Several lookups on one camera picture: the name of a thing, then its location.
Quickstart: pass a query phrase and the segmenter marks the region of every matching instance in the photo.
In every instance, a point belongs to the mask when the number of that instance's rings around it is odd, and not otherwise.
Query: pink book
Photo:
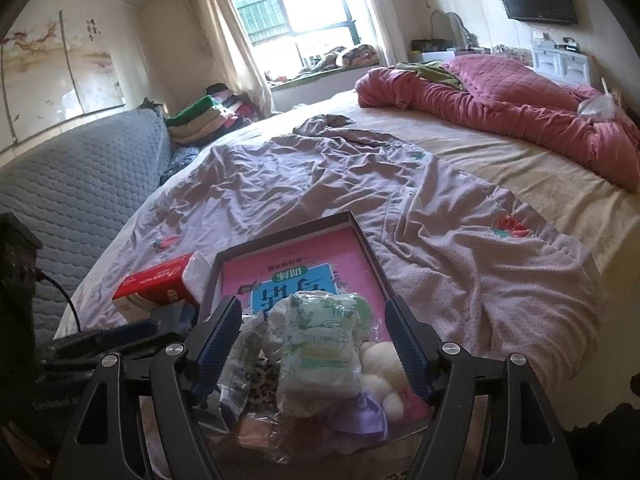
[[[361,295],[371,307],[374,330],[378,327],[375,339],[389,340],[385,297],[350,227],[222,265],[222,294],[237,296],[247,313],[269,310],[299,290]]]

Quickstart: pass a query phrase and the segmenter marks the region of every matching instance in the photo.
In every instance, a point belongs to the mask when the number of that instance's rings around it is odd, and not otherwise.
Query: window frame
[[[313,30],[305,30],[303,32],[299,32],[299,31],[293,30],[293,28],[291,27],[291,22],[289,20],[289,15],[287,13],[287,7],[284,4],[284,0],[278,0],[278,4],[280,5],[280,9],[282,10],[282,13],[284,15],[285,25],[287,26],[289,31],[288,32],[283,32],[282,34],[277,34],[276,36],[271,36],[270,38],[266,38],[264,40],[258,40],[258,41],[255,41],[255,42],[252,41],[252,45],[253,46],[258,46],[260,44],[267,43],[268,41],[277,40],[278,38],[287,38],[287,37],[297,38],[299,36],[304,36],[305,34],[310,34],[312,32],[321,32],[322,30],[331,30],[332,28],[348,28],[349,32],[351,33],[351,39],[353,40],[353,44],[359,44],[360,43],[360,37],[358,35],[358,29],[356,28],[356,22],[353,19],[353,15],[351,14],[351,11],[349,9],[349,6],[347,4],[347,0],[340,0],[340,1],[342,3],[342,7],[344,8],[344,15],[347,18],[344,22],[332,23],[331,25],[327,25],[325,27],[319,27],[319,28],[315,28]],[[248,4],[247,7],[249,5],[255,5],[256,3],[260,3],[260,2],[254,2],[253,4]],[[239,16],[239,9],[237,7],[234,7],[234,8],[236,8],[236,12],[238,12],[238,17],[240,17]]]

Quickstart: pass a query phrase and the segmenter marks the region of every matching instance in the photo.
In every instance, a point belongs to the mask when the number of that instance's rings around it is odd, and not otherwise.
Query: red comforter
[[[465,128],[528,140],[636,191],[640,132],[620,112],[615,121],[578,117],[591,88],[560,87],[520,63],[497,56],[460,56],[445,68],[467,92],[434,84],[404,70],[377,68],[356,83],[361,107],[412,108]]]

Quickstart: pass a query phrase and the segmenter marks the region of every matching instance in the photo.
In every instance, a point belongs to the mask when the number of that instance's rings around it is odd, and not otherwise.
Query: curtain
[[[224,83],[234,93],[246,92],[265,117],[273,111],[271,90],[260,73],[231,0],[197,0],[214,57],[213,83]]]
[[[378,42],[378,53],[383,57],[381,62],[387,66],[407,61],[406,46],[398,17],[391,0],[366,0],[371,13],[374,31]]]

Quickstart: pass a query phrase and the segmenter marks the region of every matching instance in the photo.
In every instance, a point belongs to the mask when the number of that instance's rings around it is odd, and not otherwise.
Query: window
[[[333,48],[363,41],[370,18],[353,0],[233,0],[254,46],[256,62],[271,78],[295,77]]]

